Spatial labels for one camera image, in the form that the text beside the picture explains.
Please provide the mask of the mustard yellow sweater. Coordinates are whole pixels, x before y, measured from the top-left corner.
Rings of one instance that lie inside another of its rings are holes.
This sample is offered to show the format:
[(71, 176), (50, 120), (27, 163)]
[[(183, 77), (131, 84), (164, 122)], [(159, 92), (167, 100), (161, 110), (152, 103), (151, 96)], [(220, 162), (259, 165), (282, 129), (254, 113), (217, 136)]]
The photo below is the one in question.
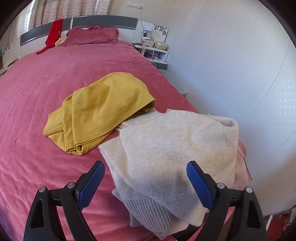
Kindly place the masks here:
[(48, 115), (43, 134), (68, 154), (84, 155), (123, 121), (154, 109), (147, 86), (130, 73), (114, 72), (74, 91)]

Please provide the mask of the cream knit sweater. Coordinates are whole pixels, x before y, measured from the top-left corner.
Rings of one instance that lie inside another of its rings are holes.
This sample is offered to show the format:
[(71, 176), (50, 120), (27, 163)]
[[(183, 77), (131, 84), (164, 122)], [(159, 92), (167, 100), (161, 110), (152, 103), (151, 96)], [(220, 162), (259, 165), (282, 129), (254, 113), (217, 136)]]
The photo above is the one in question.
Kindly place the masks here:
[(187, 164), (197, 162), (216, 182), (232, 187), (238, 132), (233, 119), (183, 110), (153, 110), (124, 121), (119, 135), (99, 149), (130, 225), (160, 239), (200, 226), (207, 210), (187, 177)]

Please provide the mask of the pink bed cover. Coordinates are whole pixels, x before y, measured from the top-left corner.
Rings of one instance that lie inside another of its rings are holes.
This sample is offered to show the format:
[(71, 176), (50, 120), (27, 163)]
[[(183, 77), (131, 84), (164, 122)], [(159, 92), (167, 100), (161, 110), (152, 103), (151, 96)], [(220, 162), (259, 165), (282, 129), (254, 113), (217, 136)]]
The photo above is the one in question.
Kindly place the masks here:
[(16, 61), (1, 77), (1, 226), (22, 240), (41, 186), (62, 188), (103, 157), (98, 148), (68, 154), (43, 135), (48, 115), (75, 90), (112, 72), (140, 79), (156, 109), (194, 111), (165, 76), (127, 42), (56, 47)]

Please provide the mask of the grey bed headboard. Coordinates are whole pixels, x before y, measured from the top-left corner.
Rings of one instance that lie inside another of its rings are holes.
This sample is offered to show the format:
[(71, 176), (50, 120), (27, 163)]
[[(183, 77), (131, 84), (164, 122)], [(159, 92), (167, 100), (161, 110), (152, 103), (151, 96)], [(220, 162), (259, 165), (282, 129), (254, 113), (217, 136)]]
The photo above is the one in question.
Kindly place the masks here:
[[(70, 30), (71, 28), (84, 28), (92, 26), (126, 28), (135, 30), (138, 19), (128, 16), (116, 15), (92, 15), (92, 16), (75, 16), (73, 18), (66, 18), (62, 23), (62, 30)], [(41, 25), (34, 28), (20, 36), (20, 45), (27, 44), (39, 37), (48, 35), (51, 30), (53, 22)]]

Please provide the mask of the dark pink pillow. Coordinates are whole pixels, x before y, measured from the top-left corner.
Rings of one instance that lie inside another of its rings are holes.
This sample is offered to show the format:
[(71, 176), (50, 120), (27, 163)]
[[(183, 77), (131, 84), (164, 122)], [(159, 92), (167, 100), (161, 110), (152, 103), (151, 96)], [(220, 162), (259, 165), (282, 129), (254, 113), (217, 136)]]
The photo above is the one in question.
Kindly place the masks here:
[(119, 31), (114, 27), (72, 28), (66, 34), (63, 46), (108, 43), (117, 41), (118, 37)]

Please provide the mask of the red cloth on headboard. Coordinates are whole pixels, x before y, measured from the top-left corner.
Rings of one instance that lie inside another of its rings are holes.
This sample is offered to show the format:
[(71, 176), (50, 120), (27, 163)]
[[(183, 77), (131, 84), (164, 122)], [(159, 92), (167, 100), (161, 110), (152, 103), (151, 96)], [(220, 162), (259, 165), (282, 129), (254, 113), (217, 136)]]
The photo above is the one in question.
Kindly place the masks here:
[(55, 43), (61, 37), (62, 24), (63, 24), (63, 19), (55, 20), (52, 23), (52, 26), (50, 28), (50, 32), (49, 32), (48, 37), (47, 37), (47, 39), (45, 41), (45, 47), (43, 49), (41, 49), (40, 51), (37, 51), (36, 52), (37, 55), (45, 52), (46, 50), (48, 50), (50, 48), (55, 47)]

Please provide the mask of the right side white nightstand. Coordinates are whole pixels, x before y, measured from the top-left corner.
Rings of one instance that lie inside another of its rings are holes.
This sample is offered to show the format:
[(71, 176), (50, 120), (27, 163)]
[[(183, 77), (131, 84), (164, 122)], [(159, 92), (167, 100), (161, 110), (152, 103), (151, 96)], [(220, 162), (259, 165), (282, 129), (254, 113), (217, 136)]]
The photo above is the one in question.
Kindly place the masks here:
[(140, 54), (160, 70), (167, 70), (168, 44), (165, 43), (167, 27), (138, 20), (132, 44)]

